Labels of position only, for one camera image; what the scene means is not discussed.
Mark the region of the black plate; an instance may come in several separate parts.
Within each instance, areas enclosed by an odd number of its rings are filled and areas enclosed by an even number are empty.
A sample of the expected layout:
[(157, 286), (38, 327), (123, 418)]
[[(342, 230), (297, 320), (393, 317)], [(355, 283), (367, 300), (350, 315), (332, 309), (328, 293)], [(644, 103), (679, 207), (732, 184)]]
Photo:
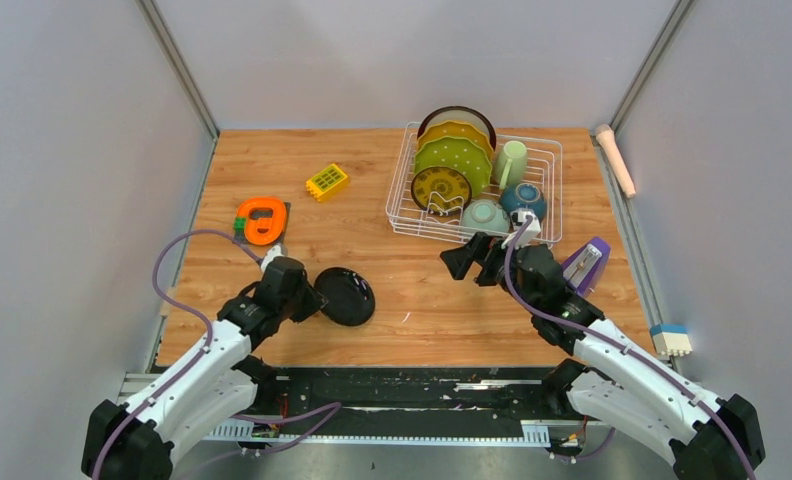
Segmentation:
[(328, 268), (317, 276), (314, 288), (326, 299), (322, 313), (338, 325), (361, 326), (375, 312), (376, 300), (372, 287), (354, 270)]

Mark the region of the green dotted plate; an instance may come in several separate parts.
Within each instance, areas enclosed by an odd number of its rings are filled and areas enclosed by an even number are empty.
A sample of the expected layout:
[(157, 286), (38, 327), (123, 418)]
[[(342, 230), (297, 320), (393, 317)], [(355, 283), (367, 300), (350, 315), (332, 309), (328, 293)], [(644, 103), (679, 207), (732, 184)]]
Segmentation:
[(414, 156), (414, 174), (429, 167), (448, 167), (469, 182), (473, 196), (491, 184), (492, 163), (485, 151), (464, 137), (444, 136), (419, 147)]

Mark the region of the yellow dotted plate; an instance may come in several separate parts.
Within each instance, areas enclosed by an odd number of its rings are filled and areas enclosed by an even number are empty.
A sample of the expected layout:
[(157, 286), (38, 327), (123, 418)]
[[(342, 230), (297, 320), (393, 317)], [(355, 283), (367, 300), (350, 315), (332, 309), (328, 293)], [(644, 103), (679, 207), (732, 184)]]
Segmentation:
[(417, 144), (418, 147), (421, 148), (431, 141), (439, 140), (444, 137), (468, 139), (480, 147), (488, 157), (492, 157), (494, 154), (494, 148), (487, 134), (480, 131), (471, 123), (458, 120), (446, 120), (427, 127), (418, 137)]

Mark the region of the yellow patterned black-rimmed plate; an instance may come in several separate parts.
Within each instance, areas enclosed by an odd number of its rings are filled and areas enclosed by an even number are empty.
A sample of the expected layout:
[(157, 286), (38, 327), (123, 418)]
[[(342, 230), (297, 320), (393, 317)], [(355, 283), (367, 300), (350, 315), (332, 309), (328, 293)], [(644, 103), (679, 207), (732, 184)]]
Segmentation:
[(422, 211), (438, 216), (456, 214), (472, 200), (472, 187), (467, 178), (445, 166), (428, 167), (416, 173), (410, 193)]

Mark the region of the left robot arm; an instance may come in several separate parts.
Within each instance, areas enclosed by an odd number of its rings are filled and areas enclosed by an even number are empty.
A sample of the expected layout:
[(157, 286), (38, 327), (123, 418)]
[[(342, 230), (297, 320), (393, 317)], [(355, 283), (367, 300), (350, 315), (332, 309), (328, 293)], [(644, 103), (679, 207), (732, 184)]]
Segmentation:
[(249, 408), (270, 411), (278, 386), (253, 352), (286, 321), (302, 322), (325, 298), (298, 260), (261, 264), (260, 280), (227, 301), (202, 339), (149, 386), (91, 413), (81, 471), (92, 479), (169, 479), (211, 430)]

